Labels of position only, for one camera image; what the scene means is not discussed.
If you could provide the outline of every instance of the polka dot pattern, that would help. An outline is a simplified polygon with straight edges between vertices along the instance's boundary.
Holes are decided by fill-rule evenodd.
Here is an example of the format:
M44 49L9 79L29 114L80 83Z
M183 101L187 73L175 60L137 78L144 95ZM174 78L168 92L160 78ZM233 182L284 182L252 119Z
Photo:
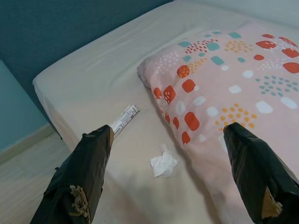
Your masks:
M263 60L262 64L259 64L257 70L269 70L269 69L282 69L283 61L281 59L267 59Z
M211 43L216 43L218 40L216 39L210 39L210 40L202 40L202 41L197 41L195 43L190 44L187 48L185 53L186 54L193 54L195 52L203 52L207 53L207 45Z
M193 74L203 63L206 61L206 58L202 58L198 61L195 61L194 63L188 64L188 67L190 69L190 73Z
M166 74L170 68L177 65L178 61L179 55L176 51L163 55L158 59L158 62L155 63L155 73Z
M226 125L235 122L240 123L243 127L254 129L257 115L244 110L238 103L235 103L232 107L224 107L221 111L222 115L214 122L219 132L223 132Z
M290 91L298 92L298 83L291 83L289 79L276 76L263 76L261 78L256 78L255 81L259 84L259 89L261 89L261 94L270 94L272 96L283 97L286 93Z
M248 45L245 41L229 41L225 45L225 51L233 51L235 53L253 51L253 45Z

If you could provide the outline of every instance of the wooden floor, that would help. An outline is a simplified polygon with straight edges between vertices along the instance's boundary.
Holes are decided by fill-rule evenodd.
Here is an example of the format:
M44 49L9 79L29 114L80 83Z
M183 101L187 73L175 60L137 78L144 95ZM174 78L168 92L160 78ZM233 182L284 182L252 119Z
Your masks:
M59 167L69 154L64 142L53 134L0 165L1 224L30 223L55 173L54 168ZM105 187L93 224L146 222L140 212L130 210L132 206L127 198L115 194L119 192L115 185L109 184L109 180L105 180L105 185L109 187ZM111 195L118 200L111 200ZM113 209L116 203L124 201L123 211Z

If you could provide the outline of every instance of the pink pillow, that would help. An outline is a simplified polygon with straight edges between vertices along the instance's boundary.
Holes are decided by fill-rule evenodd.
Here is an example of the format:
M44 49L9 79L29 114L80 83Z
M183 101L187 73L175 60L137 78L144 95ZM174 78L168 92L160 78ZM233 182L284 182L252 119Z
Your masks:
M223 127L239 122L299 176L299 48L247 23L190 36L145 59L138 75L226 224L251 224L231 175Z

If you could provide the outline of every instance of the white bed sheet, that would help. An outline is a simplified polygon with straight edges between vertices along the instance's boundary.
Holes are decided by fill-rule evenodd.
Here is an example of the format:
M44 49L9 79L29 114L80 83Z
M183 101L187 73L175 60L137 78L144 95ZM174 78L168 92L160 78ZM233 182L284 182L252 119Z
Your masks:
M241 14L204 4L172 2L80 48L34 79L42 105L70 150L82 133L110 124L127 105L140 107L140 113L113 144L106 177L106 182L118 185L136 207L128 211L125 203L114 203L111 209L127 209L132 215L141 211L154 224L218 223L204 187L195 185L197 180L191 178L186 160L182 159L171 178L152 178L150 159L160 155L159 144L166 143L175 153L180 150L161 122L136 67L149 54L188 35L236 28L247 20ZM298 41L294 30L279 28ZM117 197L106 192L111 200Z

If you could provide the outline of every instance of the bed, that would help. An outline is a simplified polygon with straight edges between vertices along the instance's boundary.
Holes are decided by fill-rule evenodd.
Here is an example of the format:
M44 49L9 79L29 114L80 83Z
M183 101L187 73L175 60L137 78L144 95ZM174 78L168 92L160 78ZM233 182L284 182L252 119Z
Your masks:
M70 150L82 133L110 124L128 105L140 107L114 142L106 176L106 182L117 185L134 202L132 216L138 209L147 218L145 223L219 223L208 191L192 175L183 154L171 178L152 178L150 159L160 155L159 144L165 143L174 153L180 150L136 68L147 56L188 35L234 29L249 19L210 5L171 2L83 46L34 79L43 108ZM299 42L296 29L255 20ZM107 197L114 200L115 195ZM124 207L114 204L111 209Z

